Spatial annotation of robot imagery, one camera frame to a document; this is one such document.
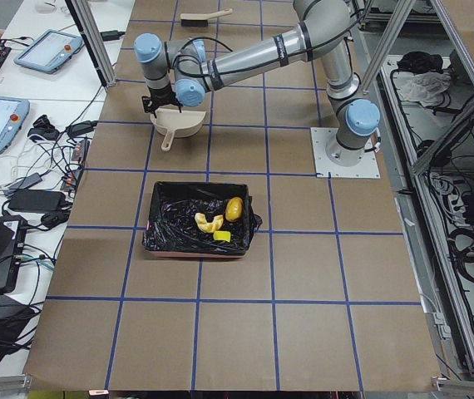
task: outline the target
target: black box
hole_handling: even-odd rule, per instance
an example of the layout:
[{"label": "black box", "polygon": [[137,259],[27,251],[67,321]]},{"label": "black box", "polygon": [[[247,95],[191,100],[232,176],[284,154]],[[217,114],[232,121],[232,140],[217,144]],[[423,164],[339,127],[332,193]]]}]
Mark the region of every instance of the black box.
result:
[{"label": "black box", "polygon": [[[243,214],[220,230],[230,231],[231,241],[214,240],[198,229],[195,214],[212,220],[224,214],[233,197],[243,200]],[[261,218],[254,215],[246,185],[158,181],[154,184],[143,244],[155,256],[179,258],[238,258],[249,248]]]}]

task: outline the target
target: dustpan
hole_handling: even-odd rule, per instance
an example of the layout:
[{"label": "dustpan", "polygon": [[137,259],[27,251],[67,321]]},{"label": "dustpan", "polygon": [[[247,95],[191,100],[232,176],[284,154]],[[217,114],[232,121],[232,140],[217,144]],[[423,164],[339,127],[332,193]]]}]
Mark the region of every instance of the dustpan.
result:
[{"label": "dustpan", "polygon": [[170,150],[175,137],[189,137],[197,133],[204,122],[205,111],[182,111],[158,108],[151,121],[158,133],[165,136],[161,149]]}]

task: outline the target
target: dustpan handle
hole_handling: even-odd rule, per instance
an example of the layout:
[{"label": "dustpan handle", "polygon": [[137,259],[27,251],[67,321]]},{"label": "dustpan handle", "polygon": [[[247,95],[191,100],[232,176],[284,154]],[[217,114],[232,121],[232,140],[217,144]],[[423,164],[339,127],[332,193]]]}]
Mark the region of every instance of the dustpan handle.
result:
[{"label": "dustpan handle", "polygon": [[174,141],[175,131],[168,130],[163,142],[161,143],[161,150],[167,152],[172,147],[172,142]]}]

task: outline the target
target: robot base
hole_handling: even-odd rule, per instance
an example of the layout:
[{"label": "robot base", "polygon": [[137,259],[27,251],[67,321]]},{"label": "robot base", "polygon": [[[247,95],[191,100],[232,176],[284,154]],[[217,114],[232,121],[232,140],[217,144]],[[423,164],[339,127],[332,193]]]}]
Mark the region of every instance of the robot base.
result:
[{"label": "robot base", "polygon": [[[352,179],[379,179],[379,168],[376,161],[376,155],[373,151],[365,152],[361,161],[355,166],[341,166],[332,162],[326,154],[326,145],[330,137],[337,134],[335,128],[312,127],[311,138],[313,140],[314,168],[317,177],[329,176],[333,178],[352,178]],[[370,142],[366,148],[372,148]]]}]

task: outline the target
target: yellow potato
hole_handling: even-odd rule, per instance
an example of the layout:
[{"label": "yellow potato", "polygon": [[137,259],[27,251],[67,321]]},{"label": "yellow potato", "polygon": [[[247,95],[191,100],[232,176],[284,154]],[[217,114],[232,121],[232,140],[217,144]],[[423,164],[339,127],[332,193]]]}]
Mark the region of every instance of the yellow potato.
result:
[{"label": "yellow potato", "polygon": [[243,215],[243,200],[240,197],[234,197],[226,205],[225,217],[229,222],[235,222]]}]

